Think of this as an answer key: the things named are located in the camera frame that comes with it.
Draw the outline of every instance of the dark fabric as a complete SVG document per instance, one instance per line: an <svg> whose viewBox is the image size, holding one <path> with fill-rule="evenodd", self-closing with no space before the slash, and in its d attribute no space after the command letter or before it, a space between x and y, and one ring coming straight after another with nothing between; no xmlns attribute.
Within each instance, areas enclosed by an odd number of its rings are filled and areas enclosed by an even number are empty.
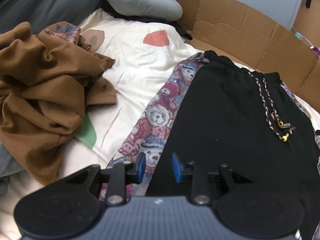
<svg viewBox="0 0 320 240"><path fill-rule="evenodd" d="M105 10L108 14L110 14L111 16L115 17L115 18L120 18L120 19L124 19L127 21L138 21L138 22L143 22L143 23L163 23L163 24L168 24L171 25L172 27L174 27L177 31L177 33L179 33L179 35L183 38L188 39L189 41L192 40L192 37L190 34L187 33L187 31L182 28L177 22L168 22L166 20L163 19L157 19L157 18L151 18L151 17L140 17L140 16L125 16L122 15L120 13L117 13L113 7L110 5L110 3L108 1L102 1L102 9Z"/></svg>
<svg viewBox="0 0 320 240"><path fill-rule="evenodd" d="M101 0L0 0L0 33L29 22L34 34L57 22L79 25Z"/></svg>
<svg viewBox="0 0 320 240"><path fill-rule="evenodd" d="M282 121L296 127L288 141L282 142L267 125L256 81L248 70L213 51L204 56L210 63L199 70L181 104L146 195L190 193L190 185L175 183L173 152L211 171L228 163L271 191L297 194L305 208L302 238L311 239L320 220L320 150L309 118L280 87L278 73L254 72L262 87L262 77L267 80ZM266 92L263 95L270 110Z"/></svg>
<svg viewBox="0 0 320 240"><path fill-rule="evenodd" d="M0 196L7 195L10 176L0 178Z"/></svg>

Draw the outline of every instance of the cardboard box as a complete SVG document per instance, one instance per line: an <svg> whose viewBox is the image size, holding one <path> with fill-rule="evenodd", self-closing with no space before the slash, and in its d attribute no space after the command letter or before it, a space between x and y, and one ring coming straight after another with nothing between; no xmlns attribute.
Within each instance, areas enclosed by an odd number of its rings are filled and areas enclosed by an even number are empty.
<svg viewBox="0 0 320 240"><path fill-rule="evenodd" d="M320 0L312 0L310 8L302 0L293 27L315 47L320 47Z"/></svg>
<svg viewBox="0 0 320 240"><path fill-rule="evenodd" d="M299 97L320 112L320 59L290 31L235 0L177 0L178 21L191 45L212 49L263 73L279 72Z"/></svg>

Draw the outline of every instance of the blue cloth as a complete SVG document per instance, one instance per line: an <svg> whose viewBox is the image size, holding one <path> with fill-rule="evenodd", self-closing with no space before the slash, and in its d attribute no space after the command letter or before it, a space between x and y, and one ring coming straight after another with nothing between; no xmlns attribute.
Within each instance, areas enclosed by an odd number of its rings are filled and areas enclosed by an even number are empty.
<svg viewBox="0 0 320 240"><path fill-rule="evenodd" d="M0 142L0 178L23 171L24 168L12 157Z"/></svg>

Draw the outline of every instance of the elastic waistband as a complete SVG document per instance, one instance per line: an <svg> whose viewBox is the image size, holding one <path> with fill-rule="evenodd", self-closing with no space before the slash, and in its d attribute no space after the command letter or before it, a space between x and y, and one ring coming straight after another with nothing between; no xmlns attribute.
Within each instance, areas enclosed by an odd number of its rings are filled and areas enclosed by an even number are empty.
<svg viewBox="0 0 320 240"><path fill-rule="evenodd" d="M239 68L237 67L231 59L229 59L226 56L218 56L213 50L207 50L204 52L204 57L206 59L208 59L210 62L218 62L223 64L224 66L226 66L229 69L234 70L235 72L238 72L240 74L248 75L248 69L246 68ZM263 74L257 71L251 72L251 74L259 79L262 79L263 77L269 81L269 82L273 82L273 83L281 83L281 79L280 79L280 75L278 72L273 72L273 73L267 73L267 74Z"/></svg>

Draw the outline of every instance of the brown cloth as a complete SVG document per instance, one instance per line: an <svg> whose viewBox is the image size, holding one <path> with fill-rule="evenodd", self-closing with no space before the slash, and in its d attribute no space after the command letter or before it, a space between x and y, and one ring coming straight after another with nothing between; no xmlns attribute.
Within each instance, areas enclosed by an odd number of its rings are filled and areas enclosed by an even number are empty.
<svg viewBox="0 0 320 240"><path fill-rule="evenodd" d="M76 135L85 109L116 103L101 77L114 60L83 42L80 28L66 22L38 36L27 22L0 34L0 141L43 185L55 181L62 144Z"/></svg>

